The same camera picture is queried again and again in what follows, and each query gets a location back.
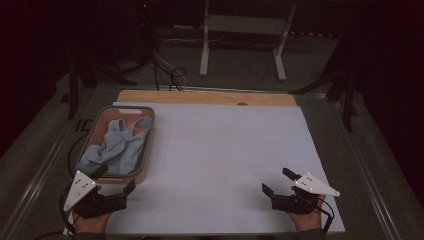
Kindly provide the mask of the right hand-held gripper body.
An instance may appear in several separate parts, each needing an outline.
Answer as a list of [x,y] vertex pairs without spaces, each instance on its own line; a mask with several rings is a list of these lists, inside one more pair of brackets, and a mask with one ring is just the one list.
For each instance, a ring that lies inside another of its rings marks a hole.
[[294,182],[294,193],[289,196],[275,194],[271,200],[274,210],[294,214],[309,214],[314,209],[320,210],[318,202],[320,195],[339,197],[340,192],[319,180],[310,173],[300,175]]

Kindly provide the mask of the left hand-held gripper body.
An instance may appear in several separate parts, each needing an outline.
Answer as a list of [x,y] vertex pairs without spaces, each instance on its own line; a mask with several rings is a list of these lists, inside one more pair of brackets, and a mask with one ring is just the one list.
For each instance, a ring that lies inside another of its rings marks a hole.
[[125,209],[126,200],[125,191],[112,195],[100,194],[97,183],[85,173],[77,171],[63,204],[63,210],[74,210],[84,219],[96,218]]

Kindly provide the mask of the light blue tank top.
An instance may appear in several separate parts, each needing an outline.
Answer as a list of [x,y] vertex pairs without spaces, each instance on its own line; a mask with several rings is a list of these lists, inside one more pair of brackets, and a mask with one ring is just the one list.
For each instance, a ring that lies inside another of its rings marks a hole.
[[124,119],[112,120],[103,143],[90,145],[83,153],[78,168],[89,173],[106,164],[109,174],[130,174],[136,167],[152,125],[153,118],[149,116],[139,118],[131,127],[125,125]]

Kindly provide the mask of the pink basin with grey rim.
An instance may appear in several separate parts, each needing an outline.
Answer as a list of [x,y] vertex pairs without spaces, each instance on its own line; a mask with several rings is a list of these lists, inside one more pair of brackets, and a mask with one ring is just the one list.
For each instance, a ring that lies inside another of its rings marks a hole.
[[[149,163],[149,151],[151,145],[151,139],[154,133],[154,122],[155,122],[155,112],[150,107],[139,106],[107,106],[103,108],[96,117],[94,125],[89,133],[88,139],[85,143],[83,151],[79,157],[79,160],[76,164],[78,168],[78,163],[86,151],[86,149],[93,144],[101,145],[104,141],[104,135],[108,131],[108,125],[112,120],[124,119],[125,125],[131,127],[139,118],[143,116],[149,116],[153,118],[153,125],[149,130],[147,135],[146,143],[142,148],[141,154],[137,159],[136,167],[130,174],[124,175],[112,175],[108,171],[99,178],[100,183],[108,184],[126,184],[131,180],[135,180],[137,184],[140,184],[146,177],[147,167]],[[92,174],[93,172],[83,172],[86,175]]]

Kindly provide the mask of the person's left hand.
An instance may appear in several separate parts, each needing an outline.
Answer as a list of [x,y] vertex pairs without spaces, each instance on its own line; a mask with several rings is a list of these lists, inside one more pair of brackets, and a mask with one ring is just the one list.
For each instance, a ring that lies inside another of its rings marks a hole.
[[75,220],[74,227],[75,231],[80,233],[96,233],[103,234],[106,232],[107,224],[110,219],[110,214],[101,215],[95,218],[85,219],[73,212],[72,216]]

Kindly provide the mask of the person's right hand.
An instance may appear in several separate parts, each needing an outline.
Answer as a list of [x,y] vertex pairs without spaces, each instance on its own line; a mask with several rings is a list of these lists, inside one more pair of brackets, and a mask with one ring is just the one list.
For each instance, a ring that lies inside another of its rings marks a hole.
[[321,228],[321,211],[318,209],[314,209],[311,213],[305,215],[289,213],[289,217],[298,232]]

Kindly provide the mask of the white table cover sheet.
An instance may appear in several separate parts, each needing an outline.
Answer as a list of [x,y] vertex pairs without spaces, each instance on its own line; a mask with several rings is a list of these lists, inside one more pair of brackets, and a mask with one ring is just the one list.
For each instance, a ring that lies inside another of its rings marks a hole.
[[289,233],[262,184],[288,195],[282,173],[326,178],[298,106],[116,103],[150,107],[154,133],[145,179],[114,213],[109,234],[268,235]]

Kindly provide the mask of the black tripod stand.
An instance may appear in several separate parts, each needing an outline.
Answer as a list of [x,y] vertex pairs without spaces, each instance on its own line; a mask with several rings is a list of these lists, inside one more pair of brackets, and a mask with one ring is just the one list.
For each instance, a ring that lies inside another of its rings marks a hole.
[[344,96],[342,120],[346,129],[351,132],[355,77],[359,56],[360,52],[355,48],[354,41],[348,37],[347,33],[343,34],[339,38],[321,76],[300,89],[290,91],[290,94],[303,95],[330,83],[331,86],[325,97],[328,101],[336,102],[341,96]]
[[131,82],[118,72],[110,70],[92,56],[79,50],[73,51],[69,57],[69,94],[66,98],[69,104],[69,119],[75,116],[79,108],[79,80],[82,80],[87,88],[95,88],[97,86],[95,71],[99,71],[121,85],[135,85],[135,82]]

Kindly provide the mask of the white metal stand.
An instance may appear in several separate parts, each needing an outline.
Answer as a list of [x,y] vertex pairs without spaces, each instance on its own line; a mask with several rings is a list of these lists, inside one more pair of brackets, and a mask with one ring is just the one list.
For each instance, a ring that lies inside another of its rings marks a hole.
[[209,1],[210,0],[204,0],[203,47],[200,58],[199,74],[202,77],[208,75],[210,31],[264,34],[280,37],[280,43],[273,49],[272,53],[278,79],[280,81],[285,81],[287,76],[283,65],[282,52],[289,35],[297,5],[291,3],[285,17],[282,19],[274,19],[211,14],[209,10]]

